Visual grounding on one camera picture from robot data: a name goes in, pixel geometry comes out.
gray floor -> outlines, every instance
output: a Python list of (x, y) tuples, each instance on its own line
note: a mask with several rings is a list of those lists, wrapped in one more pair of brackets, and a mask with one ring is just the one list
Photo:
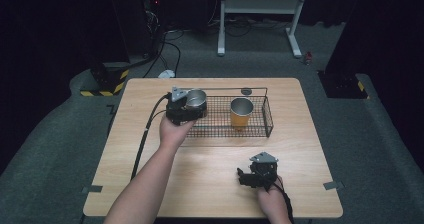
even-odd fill
[[(283, 29), (252, 29), (242, 37), (227, 35), (226, 55), (216, 55), (217, 34), (170, 33), (181, 49), (178, 77), (295, 77), (299, 79), (344, 214), (313, 223), (424, 223), (424, 178), (404, 147), (368, 76), (358, 74), (370, 98), (329, 99), (319, 81), (343, 26), (300, 25), (296, 37), (313, 62), (303, 65), (292, 56)], [(227, 29), (232, 34), (242, 29)], [(174, 69), (177, 51), (166, 45), (163, 57)], [(130, 70), (128, 79), (142, 77), (149, 65)], [(164, 70), (156, 63), (148, 77)], [(0, 222), (79, 223), (86, 194), (107, 139), (114, 97), (82, 97), (79, 89), (88, 71), (70, 83), (73, 95), (47, 115), (0, 177)], [(216, 223), (218, 220), (180, 220)], [(101, 223), (86, 217), (84, 223)], [(247, 223), (247, 220), (226, 220)], [(297, 223), (308, 220), (297, 219)]]

cable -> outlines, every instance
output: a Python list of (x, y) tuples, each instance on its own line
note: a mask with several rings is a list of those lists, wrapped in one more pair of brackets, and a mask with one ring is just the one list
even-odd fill
[(168, 44), (171, 45), (173, 47), (175, 47), (178, 51), (178, 59), (177, 59), (177, 64), (175, 64), (175, 70), (174, 70), (174, 77), (177, 77), (177, 70), (178, 70), (178, 65), (180, 64), (180, 58), (181, 58), (181, 50), (180, 48), (178, 48), (176, 45), (169, 43), (169, 42), (164, 42), (164, 44)]
[[(255, 24), (271, 24), (271, 26), (262, 27), (262, 26), (255, 26)], [(275, 30), (275, 29), (285, 28), (285, 27), (287, 27), (288, 24), (290, 24), (290, 22), (280, 22), (280, 21), (276, 21), (275, 23), (255, 22), (255, 23), (252, 23), (252, 28), (255, 29), (255, 30), (256, 29), (258, 29), (258, 30)]]
[(174, 40), (177, 40), (177, 39), (181, 38), (182, 36), (184, 36), (184, 33), (185, 33), (184, 30), (174, 30), (174, 31), (167, 31), (166, 34), (173, 33), (173, 32), (181, 32), (181, 35), (179, 35), (179, 36), (177, 36), (175, 38), (165, 39), (165, 41), (174, 41)]
[(158, 58), (158, 55), (159, 54), (152, 55), (152, 56), (150, 56), (146, 60), (142, 60), (142, 61), (133, 63), (133, 64), (128, 65), (128, 66), (123, 66), (123, 67), (109, 67), (109, 68), (107, 68), (107, 70), (110, 70), (110, 71), (126, 71), (126, 70), (129, 70), (129, 69), (134, 68), (134, 67), (137, 67), (137, 66), (145, 65), (145, 64), (151, 62), (152, 60), (157, 59)]
[(154, 33), (156, 33), (159, 26), (159, 19), (156, 16), (156, 14), (154, 14), (151, 11), (146, 11), (146, 16), (147, 16), (147, 27), (150, 31), (150, 34), (154, 35)]
[(150, 65), (150, 67), (149, 67), (149, 69), (147, 70), (147, 72), (144, 74), (144, 76), (143, 76), (143, 78), (145, 78), (146, 76), (147, 76), (147, 74), (149, 74), (149, 72), (152, 70), (152, 67), (155, 65), (155, 63), (158, 61), (158, 59), (160, 58), (160, 55), (161, 55), (161, 53), (162, 53), (162, 50), (163, 50), (163, 44), (162, 44), (162, 46), (161, 46), (161, 48), (160, 48), (160, 51), (159, 51), (159, 53), (158, 53), (158, 55), (156, 56), (156, 58), (155, 58), (155, 60), (152, 62), (152, 65)]
[(245, 28), (245, 27), (247, 27), (248, 29), (247, 29), (247, 31), (246, 32), (244, 32), (244, 33), (242, 33), (242, 34), (239, 34), (239, 35), (235, 35), (235, 34), (231, 34), (231, 32), (229, 32), (227, 29), (230, 29), (230, 28), (226, 28), (226, 30), (225, 30), (225, 33), (227, 34), (227, 35), (229, 35), (229, 36), (231, 36), (231, 37), (242, 37), (242, 36), (245, 36), (245, 35), (247, 35), (251, 30), (252, 30), (252, 25), (247, 21), (247, 20), (245, 20), (245, 21), (236, 21), (236, 22), (234, 22), (234, 24), (231, 24), (231, 25), (229, 25), (228, 27), (234, 27), (234, 28)]
[(289, 196), (284, 191), (284, 186), (283, 186), (283, 182), (281, 181), (281, 179), (277, 176), (277, 179), (278, 179), (278, 181), (280, 181), (282, 188), (280, 186), (278, 186), (277, 184), (275, 184), (275, 182), (271, 182), (270, 180), (264, 178), (263, 176), (262, 176), (262, 178), (263, 178), (264, 181), (266, 181), (266, 182), (270, 183), (271, 185), (275, 186), (281, 192), (281, 194), (283, 195), (283, 198), (284, 198), (284, 202), (286, 203), (286, 206), (287, 206), (287, 213), (289, 215), (289, 220), (290, 220), (290, 222), (292, 224), (294, 224), (293, 207), (291, 205), (291, 201), (290, 201)]
[(161, 55), (160, 59), (162, 60), (163, 66), (165, 67), (165, 70), (169, 70), (168, 67), (168, 62), (166, 61), (166, 59)]
[(158, 100), (158, 102), (156, 102), (155, 107), (153, 108), (152, 112), (150, 113), (150, 117), (149, 117), (149, 119), (147, 121), (146, 128), (144, 129), (143, 137), (141, 138), (140, 146), (138, 148), (137, 156), (135, 158), (134, 167), (133, 167), (133, 171), (132, 171), (132, 174), (131, 174), (131, 180), (137, 174), (138, 164), (140, 163), (141, 153), (143, 152), (144, 143), (146, 142), (147, 134), (149, 133), (150, 125), (152, 125), (153, 119), (155, 118), (155, 116), (157, 116), (157, 114), (154, 115), (154, 113), (155, 113), (156, 109), (158, 108), (159, 104), (162, 102), (162, 100), (165, 99), (165, 98), (169, 98), (170, 95), (171, 95), (171, 93), (167, 93), (166, 95), (164, 95), (163, 97), (161, 97)]
[(215, 6), (213, 8), (213, 12), (212, 12), (211, 18), (208, 21), (208, 24), (213, 20), (213, 17), (215, 16), (215, 12), (216, 12), (216, 7), (217, 6), (218, 6), (218, 0), (215, 0)]
[(161, 113), (163, 113), (163, 112), (166, 112), (166, 110), (162, 110), (162, 111), (160, 111), (160, 112), (157, 112), (157, 113), (153, 116), (153, 119), (155, 119), (155, 117), (156, 117), (157, 115), (159, 115), (159, 114), (161, 114)]

shelf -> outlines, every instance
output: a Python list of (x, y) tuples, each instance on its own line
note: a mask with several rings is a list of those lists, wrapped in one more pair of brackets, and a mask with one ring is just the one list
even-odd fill
[(299, 0), (225, 0), (225, 13), (295, 14)]

wire basket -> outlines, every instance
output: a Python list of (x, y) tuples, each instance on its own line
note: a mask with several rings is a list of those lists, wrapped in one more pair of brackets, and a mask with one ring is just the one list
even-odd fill
[[(197, 120), (187, 137), (269, 137), (274, 127), (271, 110), (269, 108), (266, 88), (240, 88), (242, 93), (252, 89), (263, 89), (265, 95), (261, 96), (207, 96), (208, 115)], [(249, 122), (242, 130), (231, 126), (230, 104), (236, 97), (245, 97), (252, 101), (253, 112)]]

copper cup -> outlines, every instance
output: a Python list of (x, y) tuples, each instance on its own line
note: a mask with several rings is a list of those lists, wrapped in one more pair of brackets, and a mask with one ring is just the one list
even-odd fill
[(252, 101), (246, 97), (236, 97), (231, 101), (231, 126), (236, 131), (242, 131), (246, 128), (253, 108)]

